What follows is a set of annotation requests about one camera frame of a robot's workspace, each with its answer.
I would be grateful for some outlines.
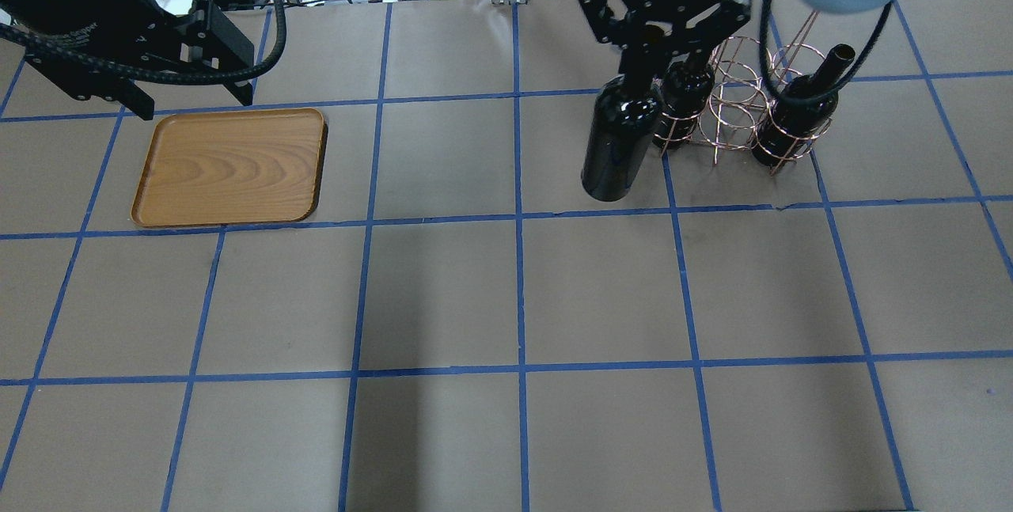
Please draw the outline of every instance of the thick black hose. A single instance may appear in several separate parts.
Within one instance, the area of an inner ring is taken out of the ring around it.
[[[54,44],[50,40],[41,38],[34,33],[21,31],[21,29],[15,29],[14,27],[3,23],[0,23],[0,38],[22,47],[30,48],[34,53],[40,54],[43,57],[70,61],[72,63],[82,65],[85,68],[97,70],[100,73],[115,77],[134,79],[136,81],[174,85],[214,85],[237,83],[248,81],[254,77],[263,75],[277,65],[278,60],[282,58],[282,53],[285,51],[287,33],[284,8],[285,0],[272,1],[275,4],[275,26],[278,33],[275,39],[275,47],[271,48],[270,53],[268,53],[260,63],[246,69],[238,69],[235,71],[213,72],[210,70],[211,68],[209,68],[209,72],[207,73],[180,74],[142,69],[141,67],[123,65],[107,59],[101,59],[79,51],[66,49]]]
[[[770,91],[770,94],[778,102],[788,104],[791,106],[805,106],[809,104],[816,104],[822,102],[831,96],[835,95],[844,88],[844,85],[851,82],[852,77],[858,72],[858,69],[862,67],[865,63],[865,58],[869,56],[872,52],[873,46],[876,45],[876,41],[879,40],[879,34],[882,33],[883,27],[886,25],[886,19],[889,17],[889,12],[892,7],[893,2],[887,2],[883,6],[882,13],[879,14],[879,20],[876,21],[876,26],[872,29],[872,35],[869,36],[868,43],[865,44],[865,48],[862,49],[862,53],[858,55],[858,59],[855,60],[855,64],[851,65],[851,69],[841,77],[837,83],[834,84],[829,90],[814,96],[808,96],[805,98],[797,98],[793,96],[785,96],[780,90],[775,86],[773,79],[770,77],[770,60],[767,57],[767,33],[770,30],[770,9],[771,4],[774,0],[763,0],[763,7],[760,9],[760,78],[763,80],[764,87]]]

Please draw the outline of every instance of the black cable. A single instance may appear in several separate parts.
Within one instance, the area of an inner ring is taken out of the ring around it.
[[[767,87],[767,90],[770,91],[775,100],[791,106],[806,106],[822,102],[844,88],[844,85],[851,82],[855,73],[857,73],[858,69],[860,69],[862,64],[865,63],[865,58],[872,52],[872,48],[876,45],[876,41],[879,40],[879,34],[882,33],[883,27],[886,25],[886,19],[889,17],[889,12],[892,8],[892,2],[887,2],[886,5],[883,6],[882,13],[879,14],[879,20],[876,21],[876,26],[872,29],[872,34],[869,36],[869,41],[866,42],[865,48],[862,49],[862,53],[858,55],[858,59],[855,60],[854,65],[851,65],[851,69],[846,73],[846,75],[841,77],[836,83],[834,83],[834,86],[832,86],[829,90],[826,90],[825,93],[805,98],[798,98],[782,94],[781,91],[777,89],[777,86],[774,85],[773,79],[770,77],[770,58],[767,57],[767,33],[770,30],[770,10],[771,4],[773,3],[774,0],[763,0],[763,7],[760,9],[760,78],[763,81],[763,85]]]
[[[30,48],[33,51],[42,54],[44,57],[61,59],[62,61],[69,61],[82,65],[87,69],[97,70],[98,72],[105,73],[107,75],[112,75],[115,77],[123,77],[128,79],[134,79],[138,81],[145,81],[151,83],[160,84],[175,84],[175,85],[213,85],[213,84],[225,84],[225,83],[237,83],[242,81],[248,81],[254,77],[259,77],[271,69],[278,64],[278,60],[281,59],[282,53],[285,51],[285,43],[287,40],[287,25],[285,22],[285,7],[283,0],[274,0],[275,6],[275,27],[277,36],[275,39],[275,47],[271,48],[270,53],[263,58],[263,61],[257,63],[256,65],[246,68],[238,69],[235,71],[226,72],[212,72],[207,73],[166,73],[160,71],[152,71],[149,69],[142,69],[140,67],[133,67],[130,65],[124,65],[122,63],[116,63],[114,61],[109,61],[107,59],[101,59],[94,57],[92,55],[87,55],[80,53],[79,51],[74,51],[72,49],[66,49],[59,45],[56,45],[53,41],[40,38],[34,33],[27,33],[21,29],[15,29],[14,27],[7,25],[5,23],[0,23],[0,38],[3,38],[9,42],[13,42],[19,46]]]

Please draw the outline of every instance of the black bottle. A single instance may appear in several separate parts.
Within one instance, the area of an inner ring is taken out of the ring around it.
[[[691,55],[669,67],[657,93],[668,116],[687,119],[703,109],[713,89],[714,68],[707,63],[705,56]],[[696,123],[697,119],[692,119],[675,121],[673,125],[673,120],[663,117],[654,126],[651,141],[658,148],[666,148],[668,144],[669,150],[677,150],[683,145],[683,140],[666,142],[664,139],[683,138],[691,133]]]
[[[605,83],[595,99],[580,182],[589,196],[602,202],[614,202],[629,192],[661,115],[661,99],[648,86],[650,80],[638,77],[619,75]]]
[[[834,86],[854,60],[855,50],[846,44],[840,44],[830,50],[814,73],[795,77],[784,88],[782,94],[804,98],[825,93]],[[760,163],[770,167],[781,165],[784,159],[795,155],[805,146],[805,142],[792,137],[804,138],[816,132],[837,109],[837,97],[835,92],[825,100],[813,104],[775,103],[771,109],[771,117],[760,123],[760,128],[757,130],[757,143],[753,147],[753,156]]]

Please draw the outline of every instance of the wood grain surface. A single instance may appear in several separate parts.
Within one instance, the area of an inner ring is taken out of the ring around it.
[[[316,207],[325,141],[314,108],[168,117],[131,217],[142,227],[299,221]]]

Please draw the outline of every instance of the brown wooden board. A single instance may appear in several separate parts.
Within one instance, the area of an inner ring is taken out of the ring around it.
[[[142,227],[304,219],[316,208],[326,136],[314,108],[168,117],[131,217]]]

